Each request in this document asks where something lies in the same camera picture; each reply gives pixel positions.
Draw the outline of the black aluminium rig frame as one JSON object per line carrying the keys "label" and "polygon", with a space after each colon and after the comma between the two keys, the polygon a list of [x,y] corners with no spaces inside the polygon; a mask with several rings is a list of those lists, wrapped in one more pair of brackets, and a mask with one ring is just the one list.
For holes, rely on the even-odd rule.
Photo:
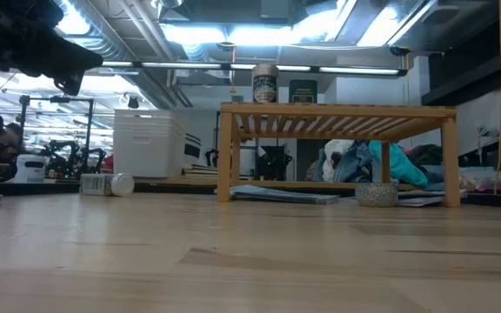
{"label": "black aluminium rig frame", "polygon": [[[135,183],[135,192],[213,195],[214,185],[182,185],[172,183]],[[317,193],[323,195],[353,196],[354,188],[286,188],[291,192]],[[31,196],[77,193],[79,183],[0,183],[0,194],[4,196]],[[501,207],[501,194],[469,193],[462,201],[491,207]]]}

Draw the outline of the black office chair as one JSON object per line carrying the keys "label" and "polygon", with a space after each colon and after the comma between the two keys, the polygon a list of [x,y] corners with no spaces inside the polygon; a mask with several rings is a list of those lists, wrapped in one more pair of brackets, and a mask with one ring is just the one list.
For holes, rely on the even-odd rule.
{"label": "black office chair", "polygon": [[292,157],[284,145],[259,146],[257,174],[266,181],[285,181],[286,170]]}

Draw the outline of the dark green wall sign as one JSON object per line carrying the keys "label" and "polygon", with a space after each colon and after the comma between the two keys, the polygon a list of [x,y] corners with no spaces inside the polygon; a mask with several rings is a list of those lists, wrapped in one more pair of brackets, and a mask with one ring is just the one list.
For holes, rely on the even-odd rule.
{"label": "dark green wall sign", "polygon": [[317,103],[317,82],[315,80],[291,80],[289,102]]}

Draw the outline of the stacked flat boards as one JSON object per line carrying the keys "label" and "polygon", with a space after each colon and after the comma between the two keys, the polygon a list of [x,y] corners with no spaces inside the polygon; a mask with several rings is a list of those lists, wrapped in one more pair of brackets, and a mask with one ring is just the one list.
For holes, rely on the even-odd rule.
{"label": "stacked flat boards", "polygon": [[217,175],[218,170],[214,167],[190,164],[182,168],[182,176],[187,178],[217,179]]}

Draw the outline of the pink plastic bag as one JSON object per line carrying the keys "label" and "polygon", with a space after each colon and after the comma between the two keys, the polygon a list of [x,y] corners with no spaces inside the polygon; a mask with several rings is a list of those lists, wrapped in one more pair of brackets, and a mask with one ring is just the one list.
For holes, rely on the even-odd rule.
{"label": "pink plastic bag", "polygon": [[461,168],[459,171],[460,187],[477,192],[501,191],[501,171],[492,168]]}

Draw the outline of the white black striped box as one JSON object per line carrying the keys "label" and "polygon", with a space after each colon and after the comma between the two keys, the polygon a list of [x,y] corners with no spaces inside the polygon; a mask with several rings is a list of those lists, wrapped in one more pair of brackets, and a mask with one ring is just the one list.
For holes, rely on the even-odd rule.
{"label": "white black striped box", "polygon": [[202,149],[202,141],[199,137],[187,133],[184,146],[184,163],[199,164]]}

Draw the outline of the pile of clothes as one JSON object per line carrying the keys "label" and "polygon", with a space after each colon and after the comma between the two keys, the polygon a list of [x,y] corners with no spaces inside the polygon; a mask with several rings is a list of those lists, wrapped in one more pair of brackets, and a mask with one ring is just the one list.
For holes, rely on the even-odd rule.
{"label": "pile of clothes", "polygon": [[[379,183],[381,166],[373,160],[368,148],[369,142],[330,140],[319,151],[318,160],[309,167],[305,179],[327,183]],[[425,174],[428,186],[421,189],[430,188],[444,181],[443,150],[440,146],[426,144],[411,150],[400,147],[408,159]],[[405,183],[397,179],[391,181]]]}

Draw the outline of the teal cloth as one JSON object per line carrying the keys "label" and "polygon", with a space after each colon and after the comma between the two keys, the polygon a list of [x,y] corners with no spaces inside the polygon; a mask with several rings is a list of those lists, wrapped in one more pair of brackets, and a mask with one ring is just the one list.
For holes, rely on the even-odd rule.
{"label": "teal cloth", "polygon": [[[373,160],[378,166],[381,166],[382,143],[380,141],[370,141],[368,148]],[[418,188],[428,186],[425,174],[408,159],[398,144],[390,144],[389,156],[391,179],[397,179]]]}

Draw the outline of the tan lid spice jar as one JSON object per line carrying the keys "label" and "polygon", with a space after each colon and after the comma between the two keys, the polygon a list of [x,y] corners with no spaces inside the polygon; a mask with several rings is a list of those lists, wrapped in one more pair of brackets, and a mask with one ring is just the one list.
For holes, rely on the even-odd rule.
{"label": "tan lid spice jar", "polygon": [[252,99],[254,103],[277,102],[278,67],[261,63],[252,69]]}

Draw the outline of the blue-grey magazine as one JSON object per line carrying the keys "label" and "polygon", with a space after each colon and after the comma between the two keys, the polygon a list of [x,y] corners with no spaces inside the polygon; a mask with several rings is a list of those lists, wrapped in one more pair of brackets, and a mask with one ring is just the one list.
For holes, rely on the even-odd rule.
{"label": "blue-grey magazine", "polygon": [[307,204],[334,204],[338,203],[340,200],[340,197],[336,195],[321,195],[276,190],[249,184],[230,187],[230,197],[233,199],[245,198],[261,201]]}

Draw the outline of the white lid bagel seasoning jar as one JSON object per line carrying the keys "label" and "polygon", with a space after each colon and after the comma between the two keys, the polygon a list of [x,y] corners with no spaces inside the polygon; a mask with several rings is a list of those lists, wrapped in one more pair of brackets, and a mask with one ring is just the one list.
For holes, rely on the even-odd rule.
{"label": "white lid bagel seasoning jar", "polygon": [[86,196],[129,196],[134,187],[129,174],[82,174],[79,192]]}

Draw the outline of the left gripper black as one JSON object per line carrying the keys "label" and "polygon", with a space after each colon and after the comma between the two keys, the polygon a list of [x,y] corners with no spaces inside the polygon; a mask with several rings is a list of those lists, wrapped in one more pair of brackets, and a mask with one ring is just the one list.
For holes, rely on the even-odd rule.
{"label": "left gripper black", "polygon": [[54,77],[66,95],[77,95],[84,72],[103,63],[92,50],[60,37],[63,11],[53,0],[0,0],[0,70]]}

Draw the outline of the speckled ceramic bowl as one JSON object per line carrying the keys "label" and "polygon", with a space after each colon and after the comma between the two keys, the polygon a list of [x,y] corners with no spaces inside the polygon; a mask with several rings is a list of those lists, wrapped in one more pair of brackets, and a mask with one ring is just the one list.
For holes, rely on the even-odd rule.
{"label": "speckled ceramic bowl", "polygon": [[360,206],[390,208],[398,200],[398,188],[393,183],[358,183],[355,199]]}

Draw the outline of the black overhead rack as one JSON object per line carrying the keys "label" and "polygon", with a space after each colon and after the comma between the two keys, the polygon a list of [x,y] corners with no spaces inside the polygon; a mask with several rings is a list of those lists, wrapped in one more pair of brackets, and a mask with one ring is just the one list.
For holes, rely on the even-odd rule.
{"label": "black overhead rack", "polygon": [[424,106],[458,106],[499,89],[497,22],[442,55],[429,56],[430,91]]}

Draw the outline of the wooden slatted shelf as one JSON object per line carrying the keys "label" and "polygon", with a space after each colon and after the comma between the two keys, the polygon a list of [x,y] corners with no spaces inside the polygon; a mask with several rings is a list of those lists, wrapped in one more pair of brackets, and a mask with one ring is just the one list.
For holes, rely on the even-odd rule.
{"label": "wooden slatted shelf", "polygon": [[452,107],[316,103],[222,103],[217,200],[230,201],[239,174],[240,141],[246,138],[354,139],[381,143],[382,181],[391,180],[391,144],[441,131],[444,205],[460,205],[457,111]]}

